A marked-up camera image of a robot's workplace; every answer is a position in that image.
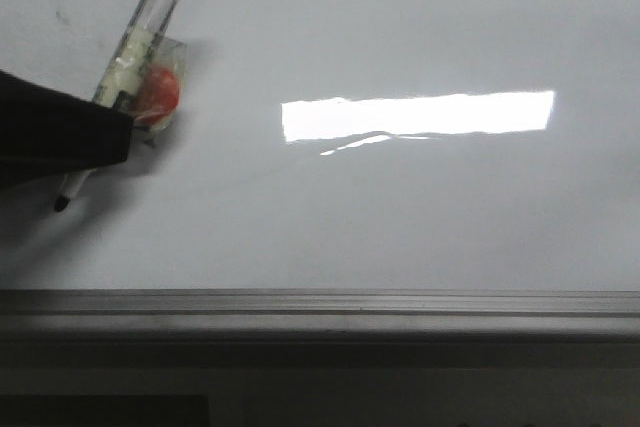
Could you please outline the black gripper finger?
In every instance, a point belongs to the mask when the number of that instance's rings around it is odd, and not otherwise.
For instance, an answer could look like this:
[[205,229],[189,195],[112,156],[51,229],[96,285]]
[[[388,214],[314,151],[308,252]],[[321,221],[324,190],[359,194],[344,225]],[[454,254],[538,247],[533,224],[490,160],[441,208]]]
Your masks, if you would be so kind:
[[1,188],[123,163],[133,119],[1,73]]

